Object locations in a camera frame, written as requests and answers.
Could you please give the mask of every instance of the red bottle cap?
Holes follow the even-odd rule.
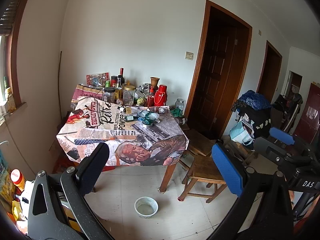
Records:
[[[14,184],[18,185],[22,181],[22,173],[15,169],[11,172],[11,180]]]
[[[166,85],[159,85],[159,92],[165,93],[167,92],[167,86]]]

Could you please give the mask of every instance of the black lid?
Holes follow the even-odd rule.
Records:
[[[107,93],[113,93],[113,92],[116,92],[116,89],[114,87],[107,87],[107,88],[104,88],[104,91]]]

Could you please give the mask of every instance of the blue gripper pad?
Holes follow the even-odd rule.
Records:
[[[212,159],[231,193],[240,197],[246,178],[244,167],[220,143],[212,146]]]
[[[279,141],[282,141],[286,145],[293,145],[295,143],[292,135],[276,128],[276,127],[271,127],[269,130],[270,136],[278,139]]]

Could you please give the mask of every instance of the ceiling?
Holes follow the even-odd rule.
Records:
[[[305,0],[251,0],[288,43],[320,56],[320,24]]]

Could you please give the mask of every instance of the white bowl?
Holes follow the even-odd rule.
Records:
[[[134,203],[134,209],[141,218],[150,218],[158,211],[158,203],[151,197],[140,197]]]

